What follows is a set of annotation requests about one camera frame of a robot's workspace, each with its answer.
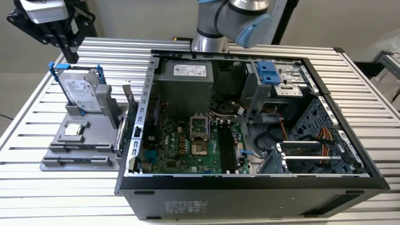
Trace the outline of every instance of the slotted aluminum surface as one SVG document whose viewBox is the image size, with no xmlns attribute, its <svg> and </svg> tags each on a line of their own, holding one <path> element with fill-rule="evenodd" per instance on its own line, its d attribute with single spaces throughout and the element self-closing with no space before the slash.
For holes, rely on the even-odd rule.
<svg viewBox="0 0 400 225">
<path fill-rule="evenodd" d="M 104 67 L 112 95 L 124 102 L 122 81 L 141 92 L 150 49 L 189 50 L 188 42 L 88 38 L 80 66 Z M 345 54 L 332 48 L 258 45 L 230 53 L 308 57 L 338 107 L 386 177 L 390 191 L 330 218 L 301 220 L 169 221 L 162 224 L 400 224 L 400 120 Z M 0 224 L 149 224 L 136 219 L 122 197 L 113 196 L 117 172 L 41 172 L 40 160 L 65 115 L 65 97 L 44 77 L 0 138 Z"/>
</svg>

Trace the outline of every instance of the chip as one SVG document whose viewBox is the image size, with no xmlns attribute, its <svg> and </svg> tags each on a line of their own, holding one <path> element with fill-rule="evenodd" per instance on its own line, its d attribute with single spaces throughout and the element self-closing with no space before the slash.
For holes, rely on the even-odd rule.
<svg viewBox="0 0 400 225">
<path fill-rule="evenodd" d="M 176 162 L 166 162 L 166 167 L 176 167 Z"/>
</svg>

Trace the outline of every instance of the label sticker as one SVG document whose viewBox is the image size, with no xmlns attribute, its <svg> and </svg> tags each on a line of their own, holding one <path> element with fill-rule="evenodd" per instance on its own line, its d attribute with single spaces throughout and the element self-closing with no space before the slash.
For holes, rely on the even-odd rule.
<svg viewBox="0 0 400 225">
<path fill-rule="evenodd" d="M 72 21 L 70 21 L 70 30 L 72 30 L 73 34 L 76 34 L 77 31 L 80 31 L 80 29 L 77 28 L 74 19 L 72 19 Z"/>
<path fill-rule="evenodd" d="M 65 148 L 66 149 L 80 149 L 80 147 L 76 145 L 65 145 Z"/>
<path fill-rule="evenodd" d="M 174 76 L 206 76 L 205 66 L 196 65 L 174 65 Z"/>
<path fill-rule="evenodd" d="M 244 113 L 244 108 L 240 106 L 240 109 L 237 110 L 237 114 L 241 116 Z"/>
<path fill-rule="evenodd" d="M 76 106 L 86 112 L 101 111 L 90 83 L 84 80 L 65 80 L 65 84 Z"/>
<path fill-rule="evenodd" d="M 208 201 L 165 201 L 166 213 L 205 213 Z"/>
</svg>

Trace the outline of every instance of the white wall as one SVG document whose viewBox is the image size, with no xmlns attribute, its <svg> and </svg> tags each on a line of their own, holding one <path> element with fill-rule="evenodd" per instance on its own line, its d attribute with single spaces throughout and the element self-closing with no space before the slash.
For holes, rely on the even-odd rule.
<svg viewBox="0 0 400 225">
<path fill-rule="evenodd" d="M 281 44 L 341 47 L 357 60 L 398 19 L 400 0 L 300 0 Z"/>
<path fill-rule="evenodd" d="M 196 35 L 196 0 L 90 0 L 98 35 L 172 40 Z"/>
<path fill-rule="evenodd" d="M 12 0 L 0 1 L 0 72 L 44 72 L 60 50 L 38 43 L 6 21 L 13 9 Z"/>
</svg>

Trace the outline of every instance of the expansion slot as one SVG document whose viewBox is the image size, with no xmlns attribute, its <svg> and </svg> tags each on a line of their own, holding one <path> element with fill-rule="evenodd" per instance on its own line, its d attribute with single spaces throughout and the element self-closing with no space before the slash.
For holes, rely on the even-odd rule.
<svg viewBox="0 0 400 225">
<path fill-rule="evenodd" d="M 220 166 L 222 173 L 234 173 L 237 170 L 233 137 L 229 124 L 217 125 Z"/>
</svg>

